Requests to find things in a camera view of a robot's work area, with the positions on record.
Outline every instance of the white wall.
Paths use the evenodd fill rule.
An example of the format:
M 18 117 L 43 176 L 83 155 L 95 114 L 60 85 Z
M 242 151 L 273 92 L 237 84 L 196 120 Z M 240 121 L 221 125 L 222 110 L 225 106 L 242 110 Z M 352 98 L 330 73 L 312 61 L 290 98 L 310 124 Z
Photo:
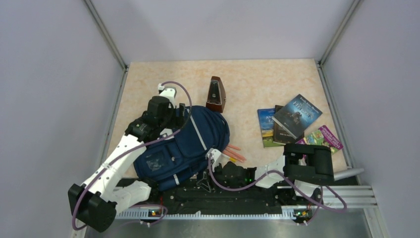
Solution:
M 391 237 L 418 237 L 420 1 L 365 1 L 325 70 Z
M 320 59 L 352 0 L 93 0 L 126 62 Z
M 0 237 L 68 237 L 122 71 L 80 0 L 0 1 L 0 56 Z

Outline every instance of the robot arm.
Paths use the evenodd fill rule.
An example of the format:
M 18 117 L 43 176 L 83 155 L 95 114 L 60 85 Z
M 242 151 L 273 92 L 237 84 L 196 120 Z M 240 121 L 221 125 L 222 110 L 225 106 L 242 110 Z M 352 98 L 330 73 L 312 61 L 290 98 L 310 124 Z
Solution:
M 302 164 L 301 159 L 306 155 L 306 164 Z M 221 152 L 210 149 L 207 158 L 214 160 L 212 171 L 214 172 L 222 158 Z M 333 185 L 334 181 L 355 176 L 362 173 L 363 168 L 350 169 L 343 172 L 334 173 L 332 167 L 331 151 L 328 147 L 317 145 L 287 144 L 284 146 L 283 156 L 277 160 L 255 168 L 253 180 L 257 180 L 263 175 L 255 185 L 263 188 L 270 188 L 274 184 L 283 181 L 283 177 L 276 173 L 268 174 L 268 171 L 284 171 L 284 175 L 293 179 L 296 187 L 304 194 L 311 196 L 314 190 L 320 185 Z
M 105 172 L 93 181 L 88 189 L 76 214 L 76 218 L 99 232 L 105 231 L 113 222 L 115 215 L 145 201 L 151 193 L 151 186 L 144 181 L 115 190 L 129 166 L 146 151 L 146 147 L 134 149 L 144 143 L 172 134 L 168 128 L 180 127 L 184 123 L 185 105 L 180 104 L 179 116 L 175 113 L 176 89 L 158 86 L 159 96 L 149 101 L 147 111 L 128 125 L 116 149 L 104 163 L 82 185 L 74 184 L 68 191 L 71 212 L 73 214 L 77 200 L 85 190 L 87 184 L 92 183 L 97 175 Z M 118 156 L 127 153 L 112 163 Z

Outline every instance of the book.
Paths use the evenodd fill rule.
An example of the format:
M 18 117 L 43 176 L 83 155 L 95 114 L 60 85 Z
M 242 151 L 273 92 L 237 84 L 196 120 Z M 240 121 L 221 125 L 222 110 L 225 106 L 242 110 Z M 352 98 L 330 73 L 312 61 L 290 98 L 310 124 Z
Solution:
M 297 144 L 323 145 L 331 149 L 331 154 L 343 148 L 343 144 L 332 134 L 326 125 L 321 126 L 318 130 L 299 140 Z
M 281 146 L 280 144 L 273 142 L 274 121 L 272 117 L 274 113 L 274 108 L 257 110 L 258 121 L 260 122 L 260 130 L 263 143 L 262 145 L 264 146 L 264 148 Z
M 275 112 L 278 112 L 282 109 L 283 106 L 275 105 Z M 287 131 L 281 128 L 277 123 L 274 123 L 274 131 L 273 131 L 273 142 L 281 145 L 285 145 L 288 143 L 296 143 L 298 140 L 302 139 L 304 135 L 302 134 L 297 139 L 293 138 Z
M 297 139 L 321 114 L 321 110 L 299 94 L 276 112 L 273 120 Z

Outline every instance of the speckled surface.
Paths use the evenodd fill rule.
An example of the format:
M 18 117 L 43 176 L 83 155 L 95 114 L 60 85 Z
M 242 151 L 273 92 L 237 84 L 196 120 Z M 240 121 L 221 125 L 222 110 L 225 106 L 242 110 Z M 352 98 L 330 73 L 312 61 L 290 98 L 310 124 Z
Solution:
M 173 62 L 133 62 L 130 64 L 108 155 L 115 149 L 127 125 L 146 110 L 157 95 L 159 83 L 173 80 L 184 85 L 193 105 L 206 104 L 211 76 L 221 78 L 226 90 L 223 116 L 229 123 L 230 143 L 242 148 L 244 167 L 265 165 L 283 153 L 283 147 L 263 148 L 257 109 L 285 105 L 302 94 L 323 114 L 305 131 L 309 134 L 327 125 L 337 135 L 331 112 L 313 59 L 209 60 Z M 177 104 L 188 104 L 178 88 Z M 343 152 L 333 155 L 334 171 L 346 169 Z M 126 172 L 135 177 L 134 168 Z

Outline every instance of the metronome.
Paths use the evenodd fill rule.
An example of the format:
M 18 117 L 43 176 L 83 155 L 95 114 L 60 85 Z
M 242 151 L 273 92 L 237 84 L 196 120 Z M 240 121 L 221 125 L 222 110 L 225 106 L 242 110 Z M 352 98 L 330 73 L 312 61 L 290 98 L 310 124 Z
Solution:
M 209 94 L 207 95 L 206 108 L 213 112 L 222 113 L 226 104 L 226 92 L 222 80 L 212 76 L 210 80 Z

